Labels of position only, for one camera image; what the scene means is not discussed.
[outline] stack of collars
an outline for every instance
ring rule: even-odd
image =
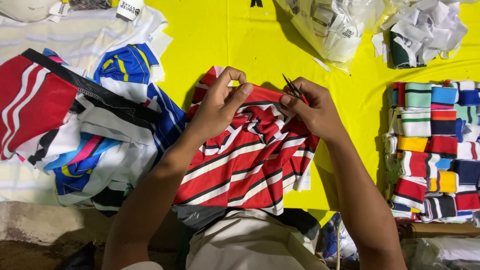
[[[480,210],[479,91],[469,80],[390,89],[383,141],[396,218],[463,223]]]

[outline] dark green fabric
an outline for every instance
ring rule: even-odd
[[[390,28],[390,50],[392,52],[392,63],[395,69],[403,69],[403,68],[415,68],[410,66],[408,63],[408,54],[407,52],[400,46],[398,43],[393,41],[396,37],[403,38],[402,35],[392,32],[392,28]],[[417,67],[426,67],[426,64],[419,64],[419,59],[417,56]]]

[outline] left hand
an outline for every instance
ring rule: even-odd
[[[238,81],[240,85],[228,86],[231,80]],[[232,122],[235,112],[252,90],[253,85],[247,83],[243,71],[226,67],[208,89],[185,133],[198,140],[199,144],[220,135]]]

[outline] yellow tablecloth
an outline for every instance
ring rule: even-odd
[[[330,89],[344,126],[381,190],[381,134],[387,130],[388,111],[385,89],[394,81],[480,80],[480,3],[460,6],[460,17],[469,32],[452,60],[435,59],[426,68],[393,70],[382,57],[374,57],[372,34],[365,33],[346,75],[340,70],[327,72],[312,60],[318,54],[274,1],[263,0],[263,8],[251,8],[250,0],[145,0],[165,15],[169,25],[164,32],[173,37],[161,56],[166,72],[161,88],[185,110],[196,82],[212,65],[243,70],[249,82],[274,90],[285,85],[282,73],[323,85]],[[338,201],[323,142],[314,163],[311,190],[286,194],[284,205],[309,209],[325,223],[332,214],[327,210],[338,210]]]

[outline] red striped jersey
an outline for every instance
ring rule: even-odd
[[[212,67],[195,88],[187,123],[223,71]],[[319,142],[280,106],[281,93],[254,86],[230,126],[196,152],[174,205],[263,208],[283,212],[283,194],[301,191]]]
[[[19,55],[0,66],[0,160],[22,143],[56,129],[77,95],[77,87]]]

